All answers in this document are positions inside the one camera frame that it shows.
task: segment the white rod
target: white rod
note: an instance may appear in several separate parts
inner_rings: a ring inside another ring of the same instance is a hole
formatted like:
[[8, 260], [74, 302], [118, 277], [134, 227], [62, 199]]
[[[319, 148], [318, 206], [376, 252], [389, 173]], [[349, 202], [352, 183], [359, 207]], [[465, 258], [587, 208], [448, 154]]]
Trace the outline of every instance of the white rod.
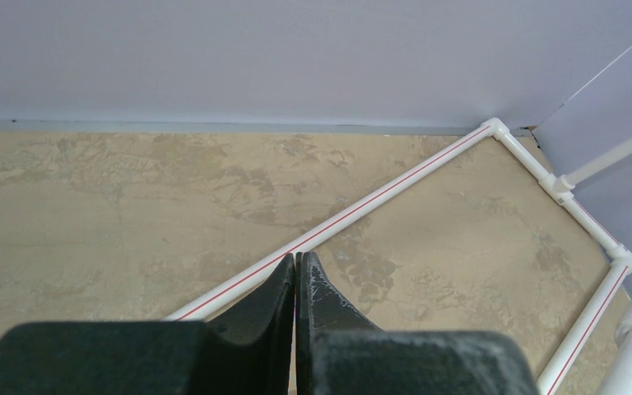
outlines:
[[566, 199], [563, 202], [563, 207], [606, 251], [620, 247], [614, 236], [606, 231], [577, 200], [574, 198]]
[[334, 234], [359, 220], [376, 207], [398, 195], [404, 189], [452, 160], [480, 140], [493, 134], [499, 120], [493, 118], [480, 128], [457, 140], [451, 146], [431, 156], [416, 167], [401, 174], [388, 184], [361, 198], [355, 204], [340, 211], [335, 216], [301, 235], [274, 253], [256, 262], [241, 273], [231, 277], [217, 288], [186, 304], [183, 308], [165, 318], [166, 321], [202, 319], [228, 304], [244, 292], [252, 289], [270, 276], [282, 257], [297, 251], [310, 251]]
[[542, 180], [551, 174], [512, 134], [504, 133], [496, 139], [512, 152], [514, 157], [529, 170], [529, 173], [532, 173], [535, 179]]
[[612, 148], [608, 152], [598, 156], [597, 158], [590, 160], [583, 167], [575, 170], [574, 172], [567, 174], [565, 180], [568, 184], [577, 185], [586, 178], [595, 175], [596, 173], [604, 170], [605, 168], [614, 165], [619, 160], [626, 158], [632, 154], [632, 138], [622, 142], [618, 146]]
[[606, 307], [616, 295], [619, 286], [624, 281], [629, 267], [618, 260], [612, 263], [611, 269], [602, 280], [583, 312], [575, 320], [555, 354], [549, 360], [537, 380], [537, 387], [541, 395], [553, 395], [568, 370], [575, 362], [578, 354], [585, 346], [585, 342], [593, 332], [597, 322], [604, 314]]

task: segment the gray floor trim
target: gray floor trim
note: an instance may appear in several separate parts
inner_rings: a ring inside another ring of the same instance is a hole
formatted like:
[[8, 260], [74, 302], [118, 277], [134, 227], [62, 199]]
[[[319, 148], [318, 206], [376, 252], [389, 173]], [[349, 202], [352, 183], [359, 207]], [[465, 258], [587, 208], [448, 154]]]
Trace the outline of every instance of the gray floor trim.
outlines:
[[[427, 128], [408, 126], [299, 125], [261, 123], [153, 123], [153, 122], [60, 122], [0, 121], [0, 131], [36, 132], [153, 132], [153, 133], [336, 133], [380, 135], [463, 136], [470, 128]], [[517, 137], [529, 136], [515, 129]]]

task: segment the stained floor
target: stained floor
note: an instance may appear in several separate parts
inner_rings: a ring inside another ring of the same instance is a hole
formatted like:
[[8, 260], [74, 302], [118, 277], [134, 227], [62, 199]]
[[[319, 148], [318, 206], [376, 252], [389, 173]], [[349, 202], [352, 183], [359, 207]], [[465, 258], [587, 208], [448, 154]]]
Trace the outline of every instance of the stained floor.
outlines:
[[[162, 318], [454, 140], [0, 132], [0, 336]], [[535, 374], [607, 270], [492, 139], [316, 251], [382, 328], [500, 331]], [[560, 393], [594, 392], [627, 301], [620, 291]]]

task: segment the concrete floor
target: concrete floor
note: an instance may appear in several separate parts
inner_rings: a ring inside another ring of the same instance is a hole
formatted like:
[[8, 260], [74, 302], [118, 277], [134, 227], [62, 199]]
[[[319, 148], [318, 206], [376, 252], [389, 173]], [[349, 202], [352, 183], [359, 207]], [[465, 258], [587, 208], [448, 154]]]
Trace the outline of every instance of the concrete floor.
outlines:
[[[162, 318], [455, 139], [0, 132], [0, 336]], [[316, 251], [382, 328], [503, 332], [535, 374], [607, 269], [491, 139]], [[597, 387], [627, 303], [620, 290], [560, 393]]]

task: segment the pvc pipe elbow joint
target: pvc pipe elbow joint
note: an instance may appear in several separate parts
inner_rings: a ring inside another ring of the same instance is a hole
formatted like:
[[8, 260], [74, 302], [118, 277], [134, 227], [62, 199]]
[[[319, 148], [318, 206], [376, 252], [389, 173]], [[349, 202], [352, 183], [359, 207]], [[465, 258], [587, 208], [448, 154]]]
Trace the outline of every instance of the pvc pipe elbow joint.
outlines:
[[500, 140], [503, 136], [510, 134], [510, 129], [498, 118], [491, 118], [481, 124], [482, 128], [490, 126], [488, 129], [489, 136], [492, 135], [495, 140]]
[[626, 266], [626, 275], [632, 272], [632, 252], [630, 252], [623, 244], [619, 243], [614, 249], [605, 250], [605, 253], [611, 258], [612, 267], [622, 265]]

